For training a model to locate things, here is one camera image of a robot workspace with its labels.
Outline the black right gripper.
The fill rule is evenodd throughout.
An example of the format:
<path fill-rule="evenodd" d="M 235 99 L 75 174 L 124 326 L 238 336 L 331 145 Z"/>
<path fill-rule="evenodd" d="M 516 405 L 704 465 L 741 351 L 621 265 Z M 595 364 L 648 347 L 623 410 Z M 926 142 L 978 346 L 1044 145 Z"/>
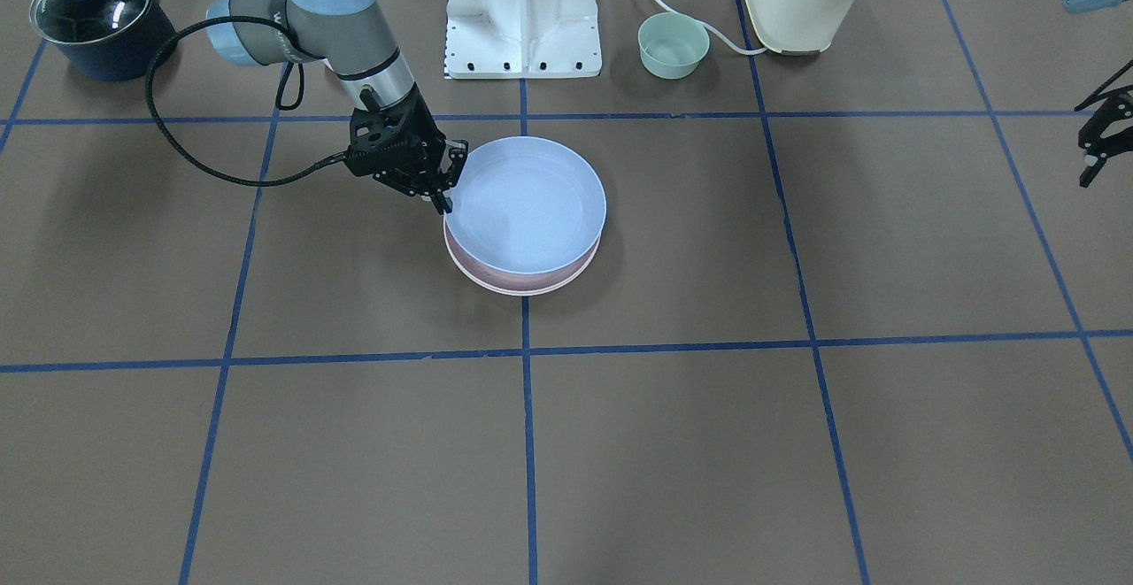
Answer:
<path fill-rule="evenodd" d="M 451 189 L 465 170 L 468 142 L 438 129 L 420 90 L 410 90 L 392 105 L 380 105 L 372 88 L 363 88 L 359 98 L 364 108 L 351 116 L 344 160 L 351 173 L 428 200 L 440 215 L 453 213 Z"/>

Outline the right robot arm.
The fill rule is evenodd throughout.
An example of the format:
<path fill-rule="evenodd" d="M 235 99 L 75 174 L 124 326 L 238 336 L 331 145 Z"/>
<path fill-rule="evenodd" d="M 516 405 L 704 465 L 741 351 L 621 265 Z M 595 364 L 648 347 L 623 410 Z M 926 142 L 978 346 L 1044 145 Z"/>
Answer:
<path fill-rule="evenodd" d="M 451 213 L 450 190 L 469 146 L 438 129 L 380 0 L 218 0 L 157 56 L 199 31 L 223 59 L 242 67 L 281 63 L 291 73 L 327 63 L 353 104 L 351 139 L 314 170 L 343 163 L 353 176 Z"/>

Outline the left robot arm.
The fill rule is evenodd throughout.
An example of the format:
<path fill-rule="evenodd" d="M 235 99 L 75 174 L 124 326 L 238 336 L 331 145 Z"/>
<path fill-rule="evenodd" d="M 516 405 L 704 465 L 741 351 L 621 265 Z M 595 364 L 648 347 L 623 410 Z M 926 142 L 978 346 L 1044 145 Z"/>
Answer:
<path fill-rule="evenodd" d="M 1124 5 L 1130 0 L 1060 0 L 1065 12 L 1080 15 L 1080 12 L 1094 12 L 1094 10 L 1108 9 Z M 1114 82 L 1119 80 L 1125 73 L 1130 73 L 1132 62 L 1121 66 L 1117 73 L 1111 74 L 1108 80 L 1104 80 L 1096 90 L 1084 98 L 1082 102 L 1074 105 L 1073 111 L 1083 111 L 1090 105 L 1097 105 L 1092 116 L 1081 126 L 1077 134 L 1077 145 L 1083 152 L 1084 169 L 1079 177 L 1079 186 L 1087 189 L 1094 183 L 1098 173 L 1107 166 L 1107 162 L 1121 154 L 1132 150 L 1132 128 L 1126 127 L 1115 134 L 1107 130 L 1113 124 L 1128 121 L 1132 117 L 1132 88 L 1130 85 L 1116 88 Z"/>

